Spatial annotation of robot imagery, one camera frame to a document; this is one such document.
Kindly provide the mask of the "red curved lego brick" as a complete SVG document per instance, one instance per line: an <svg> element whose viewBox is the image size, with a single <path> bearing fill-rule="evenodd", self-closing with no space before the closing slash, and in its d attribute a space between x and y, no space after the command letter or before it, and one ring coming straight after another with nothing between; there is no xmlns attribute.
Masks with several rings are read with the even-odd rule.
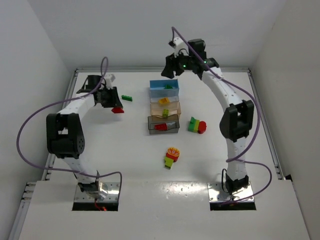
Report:
<svg viewBox="0 0 320 240"><path fill-rule="evenodd" d="M122 107L114 107L111 109L114 114L123 114L125 111Z"/></svg>

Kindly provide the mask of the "green lego plate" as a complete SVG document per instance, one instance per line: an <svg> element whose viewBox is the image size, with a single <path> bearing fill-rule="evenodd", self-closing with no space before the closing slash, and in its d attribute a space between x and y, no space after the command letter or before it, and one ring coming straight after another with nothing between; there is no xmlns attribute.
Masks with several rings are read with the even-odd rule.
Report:
<svg viewBox="0 0 320 240"><path fill-rule="evenodd" d="M133 101L133 98L131 96L128 96L128 95L122 95L121 99L124 100L124 101L128 101L128 102L132 102Z"/></svg>

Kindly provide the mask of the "red round lego brick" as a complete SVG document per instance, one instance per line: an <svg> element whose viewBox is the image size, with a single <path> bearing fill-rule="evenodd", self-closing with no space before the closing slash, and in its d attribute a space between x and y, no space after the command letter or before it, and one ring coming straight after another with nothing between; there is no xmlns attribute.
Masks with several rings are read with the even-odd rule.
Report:
<svg viewBox="0 0 320 240"><path fill-rule="evenodd" d="M197 132L203 134L207 130L207 123L205 121L200 121L198 124Z"/></svg>

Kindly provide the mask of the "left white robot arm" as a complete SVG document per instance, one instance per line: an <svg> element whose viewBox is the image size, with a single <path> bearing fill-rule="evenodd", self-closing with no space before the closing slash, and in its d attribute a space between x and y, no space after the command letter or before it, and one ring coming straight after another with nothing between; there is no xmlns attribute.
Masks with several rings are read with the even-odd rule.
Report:
<svg viewBox="0 0 320 240"><path fill-rule="evenodd" d="M81 192L103 200L107 197L107 185L100 180L99 172L89 163L85 155L85 137L82 118L100 104L113 113L123 113L118 90L113 86L114 74L106 76L88 75L75 99L57 113L46 117L46 139L49 153L62 159L72 170Z"/></svg>

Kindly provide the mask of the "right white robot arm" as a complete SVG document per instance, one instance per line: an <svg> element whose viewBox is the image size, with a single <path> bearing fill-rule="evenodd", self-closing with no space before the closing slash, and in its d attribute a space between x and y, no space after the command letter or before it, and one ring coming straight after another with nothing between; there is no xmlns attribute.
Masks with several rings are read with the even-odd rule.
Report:
<svg viewBox="0 0 320 240"><path fill-rule="evenodd" d="M236 91L222 80L223 74L218 62L207 57L204 40L184 42L175 37L168 44L174 52L165 58L161 75L173 79L184 71L192 71L210 88L223 110L219 129L226 139L229 160L225 174L225 191L232 194L246 188L249 177L244 162L244 150L253 126L254 103L241 99Z"/></svg>

